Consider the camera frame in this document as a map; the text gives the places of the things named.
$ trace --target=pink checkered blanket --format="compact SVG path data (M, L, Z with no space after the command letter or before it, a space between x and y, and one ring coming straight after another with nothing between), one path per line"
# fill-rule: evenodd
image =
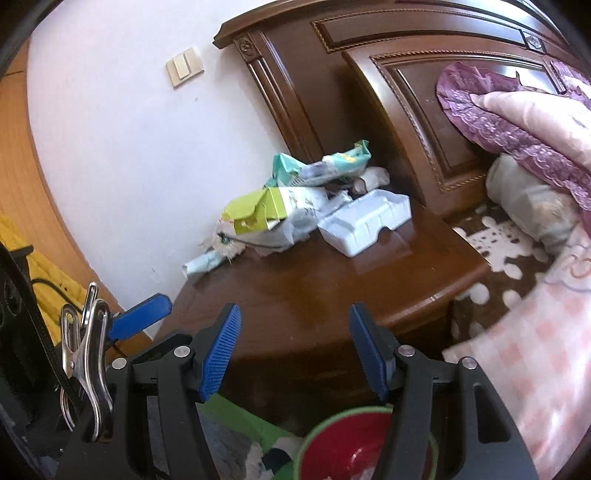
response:
M515 420L540 480L591 425L591 240L578 226L530 294L486 333L443 352L474 357Z

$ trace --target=green fabric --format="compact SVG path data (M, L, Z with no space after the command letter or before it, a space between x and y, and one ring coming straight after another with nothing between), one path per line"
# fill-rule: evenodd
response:
M283 466L275 475L273 480L293 480L294 478L294 462L290 462Z
M226 400L219 394L211 398L199 408L200 413L207 415L212 420L240 432L257 442L263 452L269 451L278 438L293 436L292 433L283 430L259 417L247 412L234 403Z

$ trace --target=black strap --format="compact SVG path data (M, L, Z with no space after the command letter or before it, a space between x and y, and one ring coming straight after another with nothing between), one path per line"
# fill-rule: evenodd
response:
M61 388L64 389L64 392L66 392L68 399L70 402L72 402L72 405L76 411L80 412L82 410L82 400L78 395L76 395L74 388L68 381L68 377L66 376L61 363L56 357L55 350L53 348L53 342L51 341L51 337L49 336L49 332L47 331L47 326L43 321L43 317L41 317L41 312L39 311L37 301L33 296L33 291L29 288L27 279L21 272L21 269L18 268L18 265L14 261L11 253L2 242L0 242L0 268L3 268L6 271L8 277L12 280L14 287L17 289L17 292L21 297L22 304L24 305L31 322L33 323L33 327L35 328L37 336L41 341L47 361L49 362L51 369L57 378L57 381L59 382Z

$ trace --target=metal clip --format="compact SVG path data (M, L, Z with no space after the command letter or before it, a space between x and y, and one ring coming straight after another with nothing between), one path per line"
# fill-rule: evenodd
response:
M96 298L97 293L96 284L91 284L82 311L82 322L70 304L64 305L60 314L63 368L66 376L75 377L88 395L95 417L93 442L110 431L113 412L113 402L105 381L105 346L112 317L107 303ZM63 390L60 392L60 407L68 428L73 430L70 404Z

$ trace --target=wooden nightstand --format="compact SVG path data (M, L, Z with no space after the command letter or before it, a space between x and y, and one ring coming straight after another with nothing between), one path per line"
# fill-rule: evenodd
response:
M294 433L372 401L348 332L364 302L380 325L430 356L450 341L453 299L487 271L486 261L418 203L397 231L348 258L315 231L281 254L247 252L185 285L159 336L210 325L226 302L242 309L242 332L220 393Z

